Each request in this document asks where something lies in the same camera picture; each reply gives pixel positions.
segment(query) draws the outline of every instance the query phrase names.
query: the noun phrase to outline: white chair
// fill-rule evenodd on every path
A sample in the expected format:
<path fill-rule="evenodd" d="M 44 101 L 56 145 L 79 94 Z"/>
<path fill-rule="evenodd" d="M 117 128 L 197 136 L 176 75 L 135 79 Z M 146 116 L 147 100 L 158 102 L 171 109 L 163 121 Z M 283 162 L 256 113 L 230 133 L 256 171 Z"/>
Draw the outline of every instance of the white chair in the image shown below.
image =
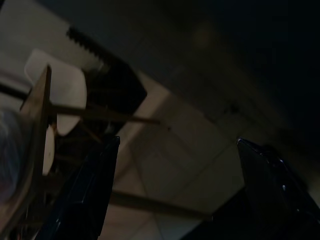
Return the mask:
<path fill-rule="evenodd" d="M 74 108 L 86 108 L 87 86 L 84 73 L 77 67 L 54 58 L 40 49 L 34 49 L 29 56 L 24 73 L 34 86 L 43 69 L 51 66 L 50 101 L 53 104 Z M 57 115 L 57 132 L 65 136 L 79 122 L 79 116 Z"/>

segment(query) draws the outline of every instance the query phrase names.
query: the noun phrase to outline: chair backrest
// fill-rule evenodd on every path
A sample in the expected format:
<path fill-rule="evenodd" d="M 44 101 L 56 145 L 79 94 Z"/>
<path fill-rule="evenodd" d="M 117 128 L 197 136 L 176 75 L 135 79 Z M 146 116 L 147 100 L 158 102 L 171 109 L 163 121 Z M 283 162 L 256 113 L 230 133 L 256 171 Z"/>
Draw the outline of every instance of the chair backrest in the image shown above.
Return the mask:
<path fill-rule="evenodd" d="M 86 79 L 79 68 L 60 61 L 40 49 L 34 49 L 24 66 L 24 73 L 34 85 L 47 65 L 52 69 L 50 101 L 68 107 L 85 108 Z M 58 115 L 58 133 L 62 136 L 68 134 L 79 120 L 78 116 Z"/>

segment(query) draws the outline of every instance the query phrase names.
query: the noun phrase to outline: white chair seat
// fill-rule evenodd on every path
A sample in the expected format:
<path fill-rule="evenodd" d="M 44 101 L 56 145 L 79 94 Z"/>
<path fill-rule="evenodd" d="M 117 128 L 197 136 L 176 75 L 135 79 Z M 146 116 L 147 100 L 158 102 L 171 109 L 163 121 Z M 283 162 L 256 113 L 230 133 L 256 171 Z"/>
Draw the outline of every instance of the white chair seat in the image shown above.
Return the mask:
<path fill-rule="evenodd" d="M 35 85 L 47 65 L 52 69 L 50 101 L 68 107 L 86 108 L 86 79 L 79 68 L 60 61 L 42 50 L 34 49 L 25 64 L 24 73 Z M 78 116 L 58 114 L 56 123 L 58 134 L 67 135 L 79 120 Z"/>

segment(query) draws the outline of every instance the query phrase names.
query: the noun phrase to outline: white object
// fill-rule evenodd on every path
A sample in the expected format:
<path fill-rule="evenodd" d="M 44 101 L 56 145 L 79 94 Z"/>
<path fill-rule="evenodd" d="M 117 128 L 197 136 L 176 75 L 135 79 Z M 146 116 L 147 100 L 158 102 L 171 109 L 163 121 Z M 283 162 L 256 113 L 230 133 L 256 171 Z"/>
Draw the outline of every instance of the white object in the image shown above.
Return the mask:
<path fill-rule="evenodd" d="M 48 175 L 55 156 L 55 133 L 49 125 L 45 135 L 42 175 Z"/>
<path fill-rule="evenodd" d="M 86 108 L 86 79 L 79 68 L 60 61 L 42 50 L 34 49 L 24 66 L 24 73 L 35 85 L 47 65 L 52 71 L 50 101 L 68 107 Z M 58 134 L 67 135 L 79 120 L 79 116 L 58 114 L 56 121 Z"/>
<path fill-rule="evenodd" d="M 38 235 L 38 232 L 36 232 L 36 234 L 32 237 L 32 239 L 31 239 L 31 240 L 35 240 L 35 239 L 36 239 L 36 237 L 37 237 L 37 235 Z"/>

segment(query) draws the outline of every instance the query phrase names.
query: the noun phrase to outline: chair leg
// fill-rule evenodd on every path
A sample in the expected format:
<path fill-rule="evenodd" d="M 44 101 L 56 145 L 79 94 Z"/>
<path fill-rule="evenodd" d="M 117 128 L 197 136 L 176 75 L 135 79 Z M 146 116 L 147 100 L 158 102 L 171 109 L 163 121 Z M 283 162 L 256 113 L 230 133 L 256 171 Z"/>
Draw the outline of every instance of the chair leg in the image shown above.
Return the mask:
<path fill-rule="evenodd" d="M 113 191 L 111 193 L 111 205 L 122 206 L 125 208 L 137 209 L 142 211 L 154 212 L 181 218 L 199 219 L 212 221 L 212 215 L 186 209 L 179 206 L 163 203 L 160 201 L 148 199 L 145 197 L 130 195 L 122 192 Z"/>

